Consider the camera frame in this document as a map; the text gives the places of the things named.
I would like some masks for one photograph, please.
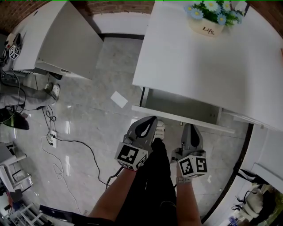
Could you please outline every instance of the flower pot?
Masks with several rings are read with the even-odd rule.
[[[189,18],[189,25],[193,31],[209,37],[218,36],[224,28],[224,25],[214,23],[204,18],[203,19]]]

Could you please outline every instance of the gray cloth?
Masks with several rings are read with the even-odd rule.
[[[36,90],[30,87],[20,85],[26,94],[26,105],[25,109],[37,108],[40,106],[47,106],[54,104],[56,99],[48,94],[45,90]],[[1,83],[0,88],[0,108],[6,106],[13,106],[23,104],[25,100],[24,92],[18,87],[8,87]]]

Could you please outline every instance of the white sneaker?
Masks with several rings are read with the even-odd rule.
[[[160,138],[161,140],[163,140],[164,133],[165,133],[165,124],[163,121],[158,120],[153,140],[155,140],[155,138]]]
[[[50,95],[57,101],[59,98],[59,94],[60,94],[60,86],[59,84],[55,84],[52,88],[52,91],[50,92]]]

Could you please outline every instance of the cable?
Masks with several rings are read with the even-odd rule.
[[[70,189],[68,188],[67,182],[66,182],[65,178],[63,177],[64,169],[63,169],[62,161],[61,161],[57,156],[55,156],[54,154],[51,154],[51,153],[47,152],[46,150],[44,150],[43,145],[42,145],[42,138],[43,138],[43,137],[45,137],[45,136],[42,136],[42,137],[40,138],[40,143],[41,143],[41,148],[42,148],[42,150],[43,150],[44,152],[46,152],[47,154],[49,154],[49,155],[55,157],[57,160],[59,160],[59,162],[60,162],[60,164],[61,164],[61,167],[62,167],[62,170],[61,170],[55,163],[53,163],[54,172],[57,174],[57,178],[58,178],[59,180],[62,180],[62,179],[63,179],[63,181],[65,182],[66,187],[67,187],[69,193],[72,195],[72,197],[74,198],[74,200],[75,200],[75,202],[76,202],[76,207],[78,208],[80,214],[82,214],[81,211],[80,211],[80,209],[79,209],[79,206],[78,206],[78,204],[77,204],[76,198],[75,198],[74,195],[71,193]],[[57,167],[57,168],[60,170],[60,173],[57,173],[57,172],[56,172],[55,167]]]
[[[18,105],[17,105],[17,107],[16,107],[16,109],[15,109],[15,111],[14,111],[14,113],[8,118],[8,119],[6,119],[6,120],[4,120],[4,121],[2,121],[2,122],[0,122],[0,124],[1,123],[3,123],[3,122],[6,122],[6,121],[8,121],[9,119],[11,119],[13,116],[14,116],[14,114],[16,113],[16,110],[18,109],[18,106],[19,106],[19,100],[18,100]]]
[[[55,138],[55,139],[57,139],[57,140],[59,140],[59,141],[62,141],[62,142],[77,142],[77,143],[82,143],[83,145],[87,146],[87,147],[90,149],[90,151],[92,152],[94,162],[96,163],[96,166],[97,166],[97,169],[98,169],[98,177],[97,177],[98,180],[99,180],[102,184],[107,185],[107,184],[104,183],[104,182],[100,179],[100,177],[99,177],[99,176],[100,176],[100,168],[98,167],[98,164],[97,164],[97,162],[96,162],[96,157],[95,157],[95,155],[94,155],[93,150],[92,150],[91,147],[89,147],[86,143],[84,143],[84,142],[82,142],[82,141],[78,141],[78,140],[61,140],[61,139],[59,139],[59,138],[57,138],[57,137],[55,137],[55,136],[53,136],[53,138]]]
[[[40,107],[38,107],[38,108],[36,108],[36,109],[30,109],[30,110],[25,109],[25,111],[38,111],[38,110],[40,110],[40,109],[42,109],[42,108],[45,108],[45,106],[40,106]]]
[[[48,80],[47,80],[47,83],[49,82],[49,77],[50,77],[50,73],[49,73],[49,75],[48,75]]]
[[[36,89],[38,90],[36,75],[34,75],[34,79],[35,79]],[[51,133],[50,133],[51,121],[53,121],[53,123],[54,123],[54,130],[55,130],[56,117],[53,115],[53,111],[52,111],[52,108],[51,108],[51,107],[50,107],[50,109],[51,109],[51,111],[52,111],[52,116],[51,116],[51,114],[50,114],[50,111],[48,110],[48,107],[46,107],[46,108],[47,108],[47,111],[46,111],[46,112],[48,112],[48,113],[49,113],[49,116],[50,116],[50,117],[49,117],[49,126],[48,126],[48,122],[47,122],[47,119],[46,119],[46,116],[47,116],[47,115],[45,116],[44,110],[43,110],[43,108],[42,108],[42,113],[43,113],[43,116],[44,116],[44,118],[45,118],[46,126],[47,126],[47,128],[48,128],[48,133],[47,133],[47,135],[46,135],[46,140],[47,140],[48,144],[52,146],[52,143],[48,140],[48,135],[49,135],[49,134],[51,135]]]
[[[24,91],[23,89],[21,89],[21,90],[23,91],[23,94],[25,95],[25,99],[24,99],[24,101],[23,101],[23,109],[22,109],[22,111],[20,112],[20,114],[23,112],[23,110],[24,110],[24,108],[25,108],[25,105],[26,105],[26,98],[27,98],[25,91]]]
[[[108,184],[109,184],[111,178],[117,177],[118,174],[121,172],[121,170],[122,170],[123,168],[124,168],[124,167],[122,166],[122,167],[117,171],[117,173],[115,173],[113,176],[110,176],[110,177],[108,178],[107,183],[106,183],[105,190],[108,188]]]
[[[1,71],[2,71],[2,73],[4,73],[5,75],[7,75],[7,76],[11,76],[11,75],[8,75],[6,72],[4,72],[3,70],[2,70],[2,68],[1,68]],[[18,78],[18,76],[14,73],[14,71],[13,71],[13,68],[12,68],[12,72],[13,72],[13,74],[14,74],[14,76],[17,78],[17,80],[18,80],[18,82],[19,82],[19,78]],[[3,85],[5,85],[5,86],[7,86],[7,87],[16,87],[16,86],[13,86],[13,85],[9,85],[9,84],[5,84],[4,82],[3,82],[3,80],[2,80],[2,77],[1,77],[1,82],[2,82],[2,84]],[[26,104],[26,98],[27,98],[27,96],[26,96],[26,92],[20,87],[20,90],[23,92],[23,94],[25,95],[25,99],[24,99],[24,101],[23,101],[23,109],[21,110],[21,112],[20,112],[20,114],[23,112],[23,110],[24,110],[24,107],[25,107],[25,104]]]
[[[46,110],[46,112],[45,112],[45,114],[46,114],[46,117],[48,117],[49,118],[49,128],[48,128],[48,133],[47,133],[47,135],[46,136],[48,136],[49,134],[50,134],[50,136],[52,136],[52,134],[51,134],[51,132],[50,132],[50,129],[51,129],[51,122],[53,122],[53,124],[54,124],[54,130],[55,130],[55,121],[56,121],[56,116],[54,116],[54,114],[53,114],[53,110],[52,110],[52,108],[48,105],[48,106],[46,106],[46,108],[47,108],[47,110]]]

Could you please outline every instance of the electrical outlet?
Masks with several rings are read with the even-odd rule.
[[[57,133],[56,133],[54,130],[51,130],[51,135],[52,135],[52,137],[51,137],[51,143],[53,144],[52,147],[56,148],[56,146],[57,146],[57,140],[53,137],[53,135],[54,135],[55,137],[57,137]]]

